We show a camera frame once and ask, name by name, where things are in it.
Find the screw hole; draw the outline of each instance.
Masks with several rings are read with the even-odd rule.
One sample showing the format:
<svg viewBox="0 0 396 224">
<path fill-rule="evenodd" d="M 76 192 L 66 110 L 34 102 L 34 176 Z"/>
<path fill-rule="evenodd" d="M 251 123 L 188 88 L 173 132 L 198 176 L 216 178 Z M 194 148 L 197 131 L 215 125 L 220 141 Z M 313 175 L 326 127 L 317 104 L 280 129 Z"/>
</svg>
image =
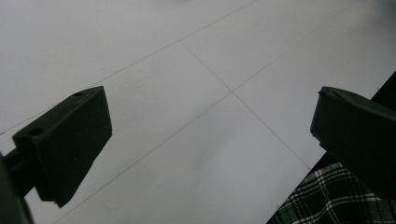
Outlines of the screw hole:
<svg viewBox="0 0 396 224">
<path fill-rule="evenodd" d="M 33 129 L 33 130 L 31 130 L 29 133 L 27 133 L 28 135 L 31 135 L 31 136 L 35 136 L 35 135 L 38 135 L 38 134 L 40 134 L 40 133 L 42 133 L 43 132 L 43 130 L 42 129 Z"/>
</svg>

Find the white tile floor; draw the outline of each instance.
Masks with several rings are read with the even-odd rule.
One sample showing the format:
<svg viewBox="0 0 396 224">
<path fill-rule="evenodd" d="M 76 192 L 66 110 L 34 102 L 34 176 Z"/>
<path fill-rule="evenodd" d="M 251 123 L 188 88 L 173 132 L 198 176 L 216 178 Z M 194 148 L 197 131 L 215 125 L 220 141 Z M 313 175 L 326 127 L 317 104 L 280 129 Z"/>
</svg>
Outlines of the white tile floor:
<svg viewBox="0 0 396 224">
<path fill-rule="evenodd" d="M 265 223 L 318 161 L 317 92 L 396 70 L 393 0 L 0 3 L 0 149 L 103 85 L 114 135 L 36 223 Z"/>
</svg>

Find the checkered clothing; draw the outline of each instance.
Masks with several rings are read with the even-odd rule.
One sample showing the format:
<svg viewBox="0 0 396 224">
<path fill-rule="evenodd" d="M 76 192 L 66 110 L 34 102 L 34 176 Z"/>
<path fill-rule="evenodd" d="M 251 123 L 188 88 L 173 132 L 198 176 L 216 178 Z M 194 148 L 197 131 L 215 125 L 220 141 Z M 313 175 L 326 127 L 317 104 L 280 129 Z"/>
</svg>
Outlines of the checkered clothing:
<svg viewBox="0 0 396 224">
<path fill-rule="evenodd" d="M 395 223 L 396 202 L 381 200 L 341 163 L 308 175 L 268 224 Z"/>
</svg>

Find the black fabric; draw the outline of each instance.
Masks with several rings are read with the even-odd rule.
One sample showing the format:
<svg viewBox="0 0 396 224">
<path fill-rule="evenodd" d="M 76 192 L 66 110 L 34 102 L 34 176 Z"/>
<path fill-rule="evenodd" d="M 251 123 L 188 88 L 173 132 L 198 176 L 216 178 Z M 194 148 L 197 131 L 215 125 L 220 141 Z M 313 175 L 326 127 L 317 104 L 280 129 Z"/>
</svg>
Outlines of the black fabric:
<svg viewBox="0 0 396 224">
<path fill-rule="evenodd" d="M 267 223 L 395 223 L 395 201 L 376 197 L 333 158 L 325 161 L 318 163 Z"/>
</svg>

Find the black and white plaid cloth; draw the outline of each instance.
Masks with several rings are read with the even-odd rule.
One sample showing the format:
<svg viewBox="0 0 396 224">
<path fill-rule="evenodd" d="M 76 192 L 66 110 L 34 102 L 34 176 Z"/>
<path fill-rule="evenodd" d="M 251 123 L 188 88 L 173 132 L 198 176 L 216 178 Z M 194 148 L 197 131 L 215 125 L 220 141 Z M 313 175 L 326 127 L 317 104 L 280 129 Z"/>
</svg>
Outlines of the black and white plaid cloth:
<svg viewBox="0 0 396 224">
<path fill-rule="evenodd" d="M 396 202 L 381 200 L 341 163 L 310 173 L 269 224 L 395 223 Z"/>
</svg>

